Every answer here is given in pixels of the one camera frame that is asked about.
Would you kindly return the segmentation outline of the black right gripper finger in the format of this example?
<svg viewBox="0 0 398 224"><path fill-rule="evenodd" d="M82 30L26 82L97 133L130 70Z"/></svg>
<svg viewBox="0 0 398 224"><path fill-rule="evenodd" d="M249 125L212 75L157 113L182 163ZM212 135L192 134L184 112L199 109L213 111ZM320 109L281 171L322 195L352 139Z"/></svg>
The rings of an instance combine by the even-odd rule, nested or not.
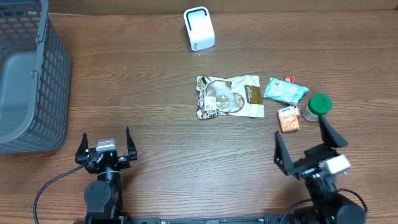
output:
<svg viewBox="0 0 398 224"><path fill-rule="evenodd" d="M342 137L324 118L323 115L318 115L318 123L320 126L321 136L323 142L330 147L342 148L348 145L346 139Z"/></svg>
<svg viewBox="0 0 398 224"><path fill-rule="evenodd" d="M274 163L284 174L288 174L288 171L294 168L294 163L292 162L282 136L278 131L275 132Z"/></svg>

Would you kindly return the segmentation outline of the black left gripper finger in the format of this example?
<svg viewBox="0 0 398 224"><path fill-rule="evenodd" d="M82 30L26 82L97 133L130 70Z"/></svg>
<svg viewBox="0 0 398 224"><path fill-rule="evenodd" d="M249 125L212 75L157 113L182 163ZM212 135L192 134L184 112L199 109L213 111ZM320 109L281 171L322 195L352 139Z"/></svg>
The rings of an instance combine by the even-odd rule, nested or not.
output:
<svg viewBox="0 0 398 224"><path fill-rule="evenodd" d="M75 162L77 164L84 164L88 160L89 155L86 151L87 149L89 149L88 138L87 138L87 134L83 133L81 143L80 143L78 150L75 154Z"/></svg>
<svg viewBox="0 0 398 224"><path fill-rule="evenodd" d="M127 141L127 152L129 161L137 160L137 149L132 137L130 135L129 127L126 127L126 141Z"/></svg>

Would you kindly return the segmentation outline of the green lid jar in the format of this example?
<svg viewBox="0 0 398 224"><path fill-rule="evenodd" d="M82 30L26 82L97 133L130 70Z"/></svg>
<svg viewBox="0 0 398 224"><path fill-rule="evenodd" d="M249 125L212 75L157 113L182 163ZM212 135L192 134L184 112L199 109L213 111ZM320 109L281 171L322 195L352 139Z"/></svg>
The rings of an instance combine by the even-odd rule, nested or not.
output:
<svg viewBox="0 0 398 224"><path fill-rule="evenodd" d="M302 116L311 122L318 121L320 115L327 114L332 108L331 99L323 94L319 93L313 95L307 102L307 104L302 108Z"/></svg>

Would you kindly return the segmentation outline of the small orange tissue pack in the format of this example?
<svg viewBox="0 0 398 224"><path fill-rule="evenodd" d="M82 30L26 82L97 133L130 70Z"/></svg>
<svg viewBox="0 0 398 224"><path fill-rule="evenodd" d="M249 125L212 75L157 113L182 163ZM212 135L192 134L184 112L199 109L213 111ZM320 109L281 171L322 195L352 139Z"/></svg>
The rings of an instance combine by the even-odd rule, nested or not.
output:
<svg viewBox="0 0 398 224"><path fill-rule="evenodd" d="M300 129L299 121L293 106L280 109L278 112L281 130L283 133Z"/></svg>

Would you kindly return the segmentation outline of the teal wet wipes packet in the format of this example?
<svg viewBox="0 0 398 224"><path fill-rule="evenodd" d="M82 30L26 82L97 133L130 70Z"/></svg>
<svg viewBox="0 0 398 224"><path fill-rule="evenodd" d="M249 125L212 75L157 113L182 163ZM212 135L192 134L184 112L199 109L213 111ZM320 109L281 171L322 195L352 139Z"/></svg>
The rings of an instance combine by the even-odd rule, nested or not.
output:
<svg viewBox="0 0 398 224"><path fill-rule="evenodd" d="M271 77L269 84L266 86L263 98L270 98L272 100L297 106L307 91L307 87Z"/></svg>

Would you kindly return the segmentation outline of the red candy bar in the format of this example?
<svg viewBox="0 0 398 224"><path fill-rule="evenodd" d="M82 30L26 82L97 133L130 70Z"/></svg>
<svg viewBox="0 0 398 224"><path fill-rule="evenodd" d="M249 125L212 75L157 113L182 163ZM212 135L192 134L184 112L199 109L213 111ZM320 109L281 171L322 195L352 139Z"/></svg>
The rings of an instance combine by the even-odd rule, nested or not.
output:
<svg viewBox="0 0 398 224"><path fill-rule="evenodd" d="M286 82L288 82L288 83L293 83L293 84L295 84L295 77L294 77L294 76L287 75L287 76L284 77L284 80L285 80ZM294 108L295 108L296 116L297 116L297 118L299 119L299 118L301 117L299 107L298 107L298 106L294 106Z"/></svg>

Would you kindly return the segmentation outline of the beige snack pouch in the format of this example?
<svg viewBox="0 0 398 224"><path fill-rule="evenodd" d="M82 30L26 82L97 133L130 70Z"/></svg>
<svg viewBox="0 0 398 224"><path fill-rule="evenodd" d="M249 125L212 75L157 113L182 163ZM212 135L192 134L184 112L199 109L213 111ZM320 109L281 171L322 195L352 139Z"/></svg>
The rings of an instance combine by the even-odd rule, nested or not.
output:
<svg viewBox="0 0 398 224"><path fill-rule="evenodd" d="M232 78L198 76L196 89L198 119L218 116L264 117L264 103L259 77L243 75Z"/></svg>

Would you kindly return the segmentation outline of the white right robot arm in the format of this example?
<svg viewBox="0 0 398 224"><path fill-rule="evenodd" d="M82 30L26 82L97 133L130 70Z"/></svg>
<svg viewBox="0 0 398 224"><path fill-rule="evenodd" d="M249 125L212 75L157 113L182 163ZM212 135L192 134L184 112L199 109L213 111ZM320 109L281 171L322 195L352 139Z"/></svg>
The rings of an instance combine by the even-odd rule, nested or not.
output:
<svg viewBox="0 0 398 224"><path fill-rule="evenodd" d="M274 163L285 174L304 180L309 199L291 205L276 223L365 223L368 207L353 190L339 189L336 176L351 169L347 157L337 152L348 142L322 116L318 116L322 143L304 151L293 162L282 139L275 132Z"/></svg>

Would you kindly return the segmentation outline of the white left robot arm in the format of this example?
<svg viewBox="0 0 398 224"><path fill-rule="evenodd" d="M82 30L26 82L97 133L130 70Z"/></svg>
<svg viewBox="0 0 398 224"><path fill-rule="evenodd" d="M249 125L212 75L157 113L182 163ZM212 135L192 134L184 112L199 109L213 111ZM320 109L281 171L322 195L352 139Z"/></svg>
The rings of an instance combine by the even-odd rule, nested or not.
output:
<svg viewBox="0 0 398 224"><path fill-rule="evenodd" d="M130 168L130 162L137 160L137 149L129 129L126 130L127 155L118 156L116 141L104 139L90 148L87 134L84 134L75 154L75 162L83 166L96 180L90 183L84 193L87 206L85 223L132 223L124 211L122 170Z"/></svg>

